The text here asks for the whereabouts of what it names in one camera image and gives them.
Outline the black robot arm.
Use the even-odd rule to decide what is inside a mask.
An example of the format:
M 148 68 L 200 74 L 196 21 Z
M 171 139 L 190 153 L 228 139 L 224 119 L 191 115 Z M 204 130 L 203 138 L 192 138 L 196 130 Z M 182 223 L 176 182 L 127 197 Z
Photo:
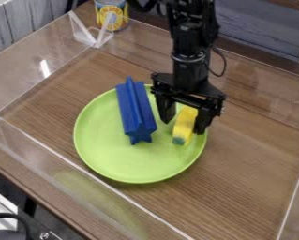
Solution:
M 219 23 L 214 0 L 168 0 L 166 2 L 172 49 L 172 73 L 152 73 L 151 93 L 162 121 L 175 116 L 175 103 L 192 107 L 194 133 L 202 135 L 212 118 L 222 114 L 226 94 L 210 83 L 210 52 Z

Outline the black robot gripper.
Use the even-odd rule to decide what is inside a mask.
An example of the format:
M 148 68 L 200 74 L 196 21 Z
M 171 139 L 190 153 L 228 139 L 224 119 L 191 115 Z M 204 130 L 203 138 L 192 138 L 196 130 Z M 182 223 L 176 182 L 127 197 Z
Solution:
M 170 73 L 152 73 L 151 92 L 160 120 L 167 124 L 174 118 L 175 104 L 182 103 L 198 110 L 194 122 L 194 133 L 202 135 L 215 116 L 222 114 L 226 94 L 210 83 L 208 80 L 199 82 L 191 89 L 176 86 L 174 76 Z

